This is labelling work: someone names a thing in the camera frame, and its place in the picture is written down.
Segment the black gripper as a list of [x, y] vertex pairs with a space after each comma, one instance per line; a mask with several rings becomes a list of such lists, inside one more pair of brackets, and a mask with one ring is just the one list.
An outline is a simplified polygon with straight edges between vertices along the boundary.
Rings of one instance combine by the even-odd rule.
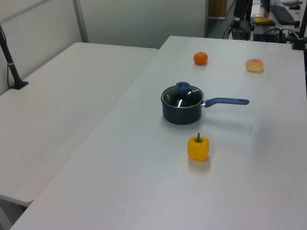
[[244, 14], [244, 10], [245, 10], [245, 0], [236, 0], [235, 2], [235, 8], [234, 8], [234, 21], [238, 22], [238, 16], [239, 20], [242, 21], [243, 20], [243, 14]]

